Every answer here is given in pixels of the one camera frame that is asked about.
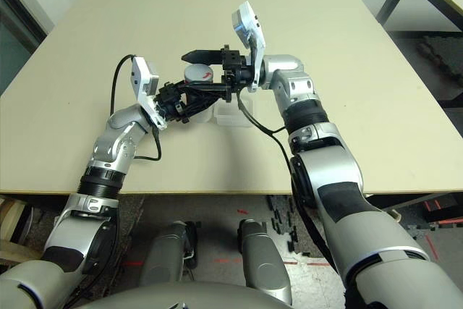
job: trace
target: metal table frame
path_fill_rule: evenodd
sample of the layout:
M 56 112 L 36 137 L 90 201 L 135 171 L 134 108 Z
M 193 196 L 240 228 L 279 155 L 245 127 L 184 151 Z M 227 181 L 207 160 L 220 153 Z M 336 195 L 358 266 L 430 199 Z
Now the metal table frame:
M 391 13 L 396 8 L 400 0 L 386 0 L 376 15 L 377 21 L 384 26 Z M 451 20 L 460 30 L 463 31 L 463 15 L 450 6 L 445 0 L 428 0 L 437 10 Z M 450 101 L 438 101 L 442 108 L 461 108 L 463 107 L 463 93 Z

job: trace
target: black rubber joint cover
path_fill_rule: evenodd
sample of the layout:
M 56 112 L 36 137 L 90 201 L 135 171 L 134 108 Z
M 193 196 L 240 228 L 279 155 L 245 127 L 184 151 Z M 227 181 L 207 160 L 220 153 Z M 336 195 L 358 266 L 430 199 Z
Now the black rubber joint cover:
M 77 193 L 114 199 L 122 188 L 124 178 L 124 173 L 89 166 L 80 178 L 80 185 Z
M 311 124 L 328 122 L 321 102 L 316 99 L 299 101 L 285 110 L 282 116 L 288 134 Z

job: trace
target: black cable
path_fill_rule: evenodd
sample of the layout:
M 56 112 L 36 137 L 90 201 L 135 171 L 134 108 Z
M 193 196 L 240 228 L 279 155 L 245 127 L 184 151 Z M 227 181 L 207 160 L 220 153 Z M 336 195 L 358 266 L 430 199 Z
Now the black cable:
M 246 116 L 246 118 L 251 122 L 253 125 L 255 125 L 259 130 L 261 130 L 263 133 L 267 134 L 269 137 L 271 137 L 273 140 L 276 141 L 278 146 L 280 147 L 281 153 L 283 153 L 284 160 L 286 162 L 286 166 L 288 167 L 289 175 L 291 176 L 291 165 L 289 163 L 288 155 L 286 154 L 286 151 L 284 150 L 283 145 L 281 142 L 273 135 L 274 133 L 280 132 L 281 130 L 285 129 L 285 127 L 279 128 L 275 131 L 269 130 L 267 127 L 264 127 L 261 123 L 259 123 L 258 120 L 256 120 L 252 115 L 249 113 L 249 111 L 246 109 L 246 106 L 242 103 L 241 98 L 240 98 L 240 90 L 237 91 L 237 100 L 238 100 L 238 108 L 239 110 L 242 111 L 242 113 Z M 293 182 L 291 182 L 291 188 L 292 188 L 292 194 L 294 196 L 294 202 L 296 204 L 296 209 L 301 216 L 302 222 L 304 222 L 304 226 L 306 230 L 308 231 L 310 238 L 314 242 L 314 244 L 318 247 L 320 252 L 322 253 L 323 257 L 330 263 L 331 267 L 333 267 L 334 271 L 337 273 L 336 270 L 336 265 L 334 264 L 333 257 L 331 255 L 330 250 L 328 249 L 328 246 L 325 243 L 325 240 L 321 237 L 320 232 L 318 231 L 316 225 L 313 223 L 313 220 L 310 218 L 310 216 L 307 214 L 307 211 L 304 209 L 304 207 L 301 204 L 301 199 L 299 196 L 299 193 L 296 190 L 296 187 Z
M 111 244 L 111 253 L 109 254 L 109 257 L 108 257 L 108 260 L 107 262 L 105 263 L 104 267 L 101 269 L 101 271 L 95 276 L 95 278 L 93 278 L 93 280 L 86 286 L 84 287 L 83 289 L 79 289 L 77 290 L 76 292 L 76 295 L 69 301 L 67 301 L 67 303 L 64 305 L 63 309 L 69 309 L 70 307 L 72 307 L 79 299 L 81 299 L 87 292 L 89 289 L 91 289 L 100 279 L 101 279 L 101 276 L 103 276 L 105 270 L 108 268 L 108 265 L 111 263 L 111 259 L 114 258 L 114 255 L 116 254 L 116 250 L 117 250 L 117 245 L 118 245 L 118 241 L 119 241 L 119 231 L 121 229 L 120 227 L 120 221 L 121 221 L 121 215 L 120 215 L 120 212 L 119 212 L 119 207 L 116 209 L 116 215 L 114 217 L 114 219 L 116 220 L 116 236 Z
M 253 125 L 255 125 L 259 130 L 261 130 L 263 133 L 267 134 L 269 137 L 271 137 L 275 142 L 278 144 L 280 147 L 281 153 L 283 153 L 284 160 L 286 162 L 286 166 L 288 167 L 289 174 L 291 174 L 291 166 L 289 164 L 289 159 L 288 155 L 286 154 L 286 151 L 284 150 L 283 145 L 280 143 L 280 140 L 278 140 L 273 134 L 281 131 L 283 128 L 278 128 L 277 130 L 270 130 L 267 127 L 264 127 L 261 123 L 258 122 L 252 115 L 249 113 L 249 111 L 246 109 L 246 106 L 243 104 L 240 96 L 241 90 L 237 91 L 237 100 L 238 100 L 238 109 L 242 111 L 242 113 L 245 115 L 245 117 L 248 119 L 249 122 L 251 122 Z
M 310 218 L 304 206 L 302 206 L 302 199 L 299 196 L 299 191 L 296 190 L 296 185 L 293 183 L 293 181 L 291 181 L 291 190 L 292 195 L 294 196 L 294 204 L 296 205 L 297 212 L 301 216 L 302 222 L 304 222 L 304 226 L 307 232 L 309 232 L 310 239 L 312 239 L 313 243 L 319 249 L 323 257 L 328 261 L 328 263 L 330 263 L 330 266 L 333 267 L 334 271 L 337 273 L 338 271 L 336 270 L 336 265 L 334 264 L 331 251 L 328 249 L 328 246 L 318 231 L 317 226 L 313 223 L 313 220 Z
M 109 116 L 114 114 L 114 102 L 116 99 L 116 84 L 117 84 L 117 77 L 119 76 L 119 71 L 126 60 L 128 59 L 133 60 L 135 57 L 136 56 L 134 54 L 128 54 L 122 57 L 122 59 L 117 64 L 116 70 L 114 70 L 113 85 L 111 89 L 111 107 L 109 110 Z M 149 156 L 135 156 L 134 159 L 145 159 L 148 161 L 161 160 L 161 141 L 159 140 L 159 129 L 157 128 L 157 126 L 153 125 L 152 133 L 153 133 L 154 141 L 156 143 L 156 147 L 158 149 L 158 157 L 154 158 L 154 157 L 149 157 Z
M 123 63 L 125 63 L 126 60 L 131 59 L 133 60 L 135 57 L 134 54 L 128 54 L 124 56 L 121 61 L 117 64 L 116 70 L 114 71 L 114 77 L 113 77 L 113 85 L 111 89 L 111 108 L 109 111 L 109 116 L 111 116 L 114 113 L 114 99 L 116 96 L 116 84 L 117 84 L 117 76 L 119 75 L 119 70 L 121 69 Z
M 153 125 L 151 128 L 151 132 L 153 133 L 154 142 L 156 143 L 156 148 L 158 149 L 158 157 L 148 157 L 148 156 L 135 156 L 134 159 L 145 159 L 147 161 L 159 161 L 161 160 L 162 152 L 161 152 L 161 141 L 159 140 L 159 129 L 157 126 Z

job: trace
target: wooden plank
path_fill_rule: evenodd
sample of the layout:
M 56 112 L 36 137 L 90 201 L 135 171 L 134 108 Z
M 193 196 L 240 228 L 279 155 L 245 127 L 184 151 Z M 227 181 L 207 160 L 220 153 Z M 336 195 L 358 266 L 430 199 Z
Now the wooden plank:
M 0 263 L 16 264 L 30 260 L 38 260 L 41 253 L 29 247 L 19 245 L 7 240 L 0 240 Z
M 8 201 L 1 205 L 0 210 L 0 239 L 10 240 L 20 220 L 25 204 L 17 200 Z

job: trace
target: floor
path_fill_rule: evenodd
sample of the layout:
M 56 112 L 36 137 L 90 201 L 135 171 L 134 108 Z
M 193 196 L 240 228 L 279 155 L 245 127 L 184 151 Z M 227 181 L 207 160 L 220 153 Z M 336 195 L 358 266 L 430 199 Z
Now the floor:
M 322 258 L 309 258 L 288 251 L 289 235 L 272 228 L 273 212 L 266 197 L 259 196 L 148 196 L 132 233 L 132 248 L 123 264 L 115 292 L 137 286 L 141 265 L 150 242 L 160 228 L 174 220 L 200 221 L 196 281 L 245 285 L 242 257 L 237 247 L 237 229 L 242 219 L 267 224 L 292 283 L 294 308 L 343 308 L 344 288 L 333 269 Z

